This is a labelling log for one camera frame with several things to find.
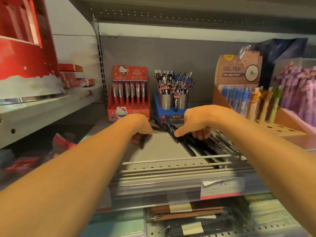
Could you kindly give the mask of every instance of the forearm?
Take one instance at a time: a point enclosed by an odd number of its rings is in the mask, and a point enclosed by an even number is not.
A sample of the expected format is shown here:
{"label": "forearm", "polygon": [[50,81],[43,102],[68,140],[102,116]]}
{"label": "forearm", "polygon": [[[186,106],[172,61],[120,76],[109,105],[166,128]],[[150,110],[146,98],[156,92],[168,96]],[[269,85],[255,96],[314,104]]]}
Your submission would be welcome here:
{"label": "forearm", "polygon": [[316,236],[316,157],[238,114],[225,118],[221,131],[247,157],[284,207]]}
{"label": "forearm", "polygon": [[38,167],[0,192],[4,236],[77,236],[134,134],[126,119]]}

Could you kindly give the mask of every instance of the blue display box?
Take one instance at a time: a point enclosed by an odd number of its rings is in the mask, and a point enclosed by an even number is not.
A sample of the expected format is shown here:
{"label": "blue display box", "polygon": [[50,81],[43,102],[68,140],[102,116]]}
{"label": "blue display box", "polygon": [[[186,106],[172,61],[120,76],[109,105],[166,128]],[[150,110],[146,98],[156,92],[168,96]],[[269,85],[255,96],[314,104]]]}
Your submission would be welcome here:
{"label": "blue display box", "polygon": [[178,112],[174,111],[174,106],[170,110],[164,110],[159,104],[159,96],[154,93],[155,106],[156,106],[156,114],[157,120],[160,124],[183,124],[184,123],[184,112],[190,108],[190,104],[188,104],[188,108],[181,110],[178,109]]}

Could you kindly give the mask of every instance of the red display box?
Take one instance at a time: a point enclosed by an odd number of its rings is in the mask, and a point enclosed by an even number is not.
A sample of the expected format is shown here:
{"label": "red display box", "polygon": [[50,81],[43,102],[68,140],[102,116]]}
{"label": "red display box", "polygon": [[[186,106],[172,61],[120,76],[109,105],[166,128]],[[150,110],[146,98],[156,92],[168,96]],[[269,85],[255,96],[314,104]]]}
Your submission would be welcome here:
{"label": "red display box", "polygon": [[[135,67],[135,66],[113,66],[113,82],[122,83],[124,89],[124,101],[121,104],[120,98],[118,97],[118,104],[115,104],[113,88],[111,89],[111,94],[109,98],[109,103],[107,106],[107,114],[110,122],[115,122],[116,120],[127,116],[129,114],[142,114],[145,115],[148,119],[150,104],[149,104],[149,91],[147,84],[147,67]],[[134,96],[134,104],[132,104],[131,96],[129,97],[129,102],[126,102],[126,93],[125,93],[125,83],[133,83],[136,86],[136,83],[145,83],[145,98],[144,102],[142,100],[142,94],[140,94],[139,105],[137,104],[136,98],[136,88]]]}

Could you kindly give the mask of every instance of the green pen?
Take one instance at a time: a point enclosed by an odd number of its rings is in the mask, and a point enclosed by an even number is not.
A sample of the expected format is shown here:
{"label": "green pen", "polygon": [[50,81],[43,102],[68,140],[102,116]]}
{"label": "green pen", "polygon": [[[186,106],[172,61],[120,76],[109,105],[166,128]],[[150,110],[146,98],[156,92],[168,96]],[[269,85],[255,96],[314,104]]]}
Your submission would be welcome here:
{"label": "green pen", "polygon": [[271,115],[269,118],[269,124],[273,124],[274,120],[276,118],[276,114],[277,114],[277,108],[279,106],[279,101],[281,98],[281,94],[282,94],[282,86],[280,85],[277,89],[274,90],[273,92],[273,97],[274,97],[274,103],[273,103],[273,108],[271,111]]}

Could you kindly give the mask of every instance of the blue pen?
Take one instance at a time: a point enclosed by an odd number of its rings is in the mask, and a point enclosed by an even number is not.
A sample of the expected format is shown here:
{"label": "blue pen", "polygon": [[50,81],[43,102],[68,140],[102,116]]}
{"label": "blue pen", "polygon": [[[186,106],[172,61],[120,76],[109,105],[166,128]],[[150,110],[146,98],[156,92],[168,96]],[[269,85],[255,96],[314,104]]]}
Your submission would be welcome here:
{"label": "blue pen", "polygon": [[228,88],[227,88],[227,86],[224,86],[224,87],[223,87],[222,95],[223,95],[223,97],[225,97],[225,99],[227,100],[227,97],[228,97]]}
{"label": "blue pen", "polygon": [[230,105],[232,105],[232,101],[233,101],[233,99],[234,99],[234,97],[235,97],[235,92],[236,92],[235,87],[233,87],[233,88],[231,88],[231,89],[229,90],[228,103],[229,103]]}
{"label": "blue pen", "polygon": [[242,94],[242,103],[241,103],[241,109],[240,109],[240,114],[243,115],[245,113],[246,105],[247,105],[247,100],[248,100],[248,87],[245,88],[243,94]]}
{"label": "blue pen", "polygon": [[235,96],[234,111],[237,111],[237,107],[238,107],[239,101],[240,101],[240,99],[241,99],[241,94],[242,94],[242,90],[241,90],[241,89],[238,89],[238,90],[236,91],[236,96]]}

